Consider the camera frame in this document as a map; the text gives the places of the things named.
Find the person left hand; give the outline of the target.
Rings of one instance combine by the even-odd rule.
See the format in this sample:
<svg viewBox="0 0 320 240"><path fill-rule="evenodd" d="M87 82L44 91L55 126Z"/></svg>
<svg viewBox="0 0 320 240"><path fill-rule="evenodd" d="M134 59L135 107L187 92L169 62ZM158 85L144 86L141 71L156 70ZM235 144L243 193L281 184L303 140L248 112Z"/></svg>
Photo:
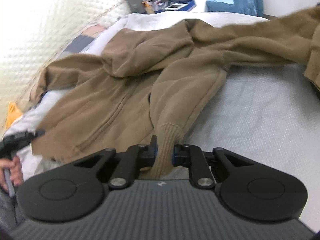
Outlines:
<svg viewBox="0 0 320 240"><path fill-rule="evenodd" d="M12 160L8 158L1 158L1 187L4 191L9 192L8 184L4 175L5 171L9 171L9 179L14 186L20 186L23 183L23 172L20 158L13 157Z"/></svg>

